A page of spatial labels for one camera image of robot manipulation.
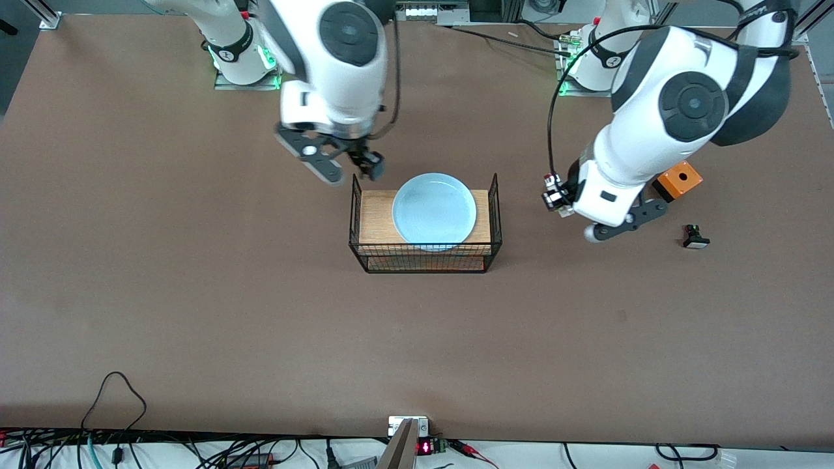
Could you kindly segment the red push button switch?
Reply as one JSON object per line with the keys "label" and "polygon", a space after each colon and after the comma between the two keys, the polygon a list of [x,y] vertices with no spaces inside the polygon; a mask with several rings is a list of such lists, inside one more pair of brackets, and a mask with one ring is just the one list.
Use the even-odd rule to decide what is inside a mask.
{"label": "red push button switch", "polygon": [[576,200],[576,184],[572,181],[562,181],[557,173],[548,173],[544,178],[544,186],[542,199],[548,211],[557,212],[563,218],[572,216]]}

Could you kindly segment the light blue round plate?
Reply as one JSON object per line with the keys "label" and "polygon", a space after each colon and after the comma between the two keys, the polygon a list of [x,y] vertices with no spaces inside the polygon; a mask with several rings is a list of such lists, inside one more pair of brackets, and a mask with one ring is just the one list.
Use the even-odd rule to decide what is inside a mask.
{"label": "light blue round plate", "polygon": [[476,219],[476,200],[470,189],[446,173],[411,178],[394,196],[394,229],[405,243],[423,251],[447,251],[464,243]]}

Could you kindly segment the light wooden shelf board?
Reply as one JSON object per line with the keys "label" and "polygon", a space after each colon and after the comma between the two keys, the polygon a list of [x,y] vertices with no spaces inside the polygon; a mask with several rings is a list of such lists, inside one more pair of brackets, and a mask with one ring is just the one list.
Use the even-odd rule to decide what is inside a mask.
{"label": "light wooden shelf board", "polygon": [[489,263],[479,255],[397,255],[368,257],[364,267],[371,273],[484,273]]}
{"label": "light wooden shelf board", "polygon": [[472,190],[476,202],[476,223],[460,244],[430,242],[408,243],[397,231],[393,218],[395,190],[367,190],[358,200],[358,220],[354,223],[351,246],[361,255],[393,255],[393,253],[460,253],[490,255],[493,250],[489,192]]}

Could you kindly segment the black power adapter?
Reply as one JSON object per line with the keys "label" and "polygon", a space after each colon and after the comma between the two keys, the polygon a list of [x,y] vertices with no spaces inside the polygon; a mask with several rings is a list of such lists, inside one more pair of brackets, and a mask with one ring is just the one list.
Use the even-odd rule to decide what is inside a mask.
{"label": "black power adapter", "polygon": [[222,469],[273,469],[274,455],[269,452],[253,452],[226,457]]}

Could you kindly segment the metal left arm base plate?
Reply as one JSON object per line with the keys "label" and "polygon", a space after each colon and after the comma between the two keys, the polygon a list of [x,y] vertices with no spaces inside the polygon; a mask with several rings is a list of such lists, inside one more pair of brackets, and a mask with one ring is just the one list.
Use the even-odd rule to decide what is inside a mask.
{"label": "metal left arm base plate", "polygon": [[562,96],[575,97],[609,97],[612,83],[619,70],[623,54],[610,55],[605,51],[603,57],[597,57],[593,51],[583,55],[579,53],[590,43],[595,25],[587,24],[568,35],[560,35],[554,41],[556,51],[567,53],[566,57],[555,57],[557,78],[566,75],[560,86]]}

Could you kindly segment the orange button enclosure box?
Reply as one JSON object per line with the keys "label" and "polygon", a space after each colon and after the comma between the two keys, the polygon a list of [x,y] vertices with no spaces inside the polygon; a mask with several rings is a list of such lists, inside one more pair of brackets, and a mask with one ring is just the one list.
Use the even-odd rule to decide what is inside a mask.
{"label": "orange button enclosure box", "polygon": [[667,171],[659,173],[652,182],[652,187],[667,204],[670,204],[682,198],[683,195],[702,182],[703,178],[700,173],[688,161],[684,160],[667,169]]}

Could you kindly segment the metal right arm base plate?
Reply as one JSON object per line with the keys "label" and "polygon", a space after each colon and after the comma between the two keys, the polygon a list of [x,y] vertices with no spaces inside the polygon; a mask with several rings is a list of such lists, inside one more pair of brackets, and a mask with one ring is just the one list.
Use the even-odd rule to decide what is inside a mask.
{"label": "metal right arm base plate", "polygon": [[264,45],[261,36],[249,21],[244,35],[235,44],[217,46],[207,42],[212,64],[217,70],[218,90],[277,90],[282,83],[282,70]]}

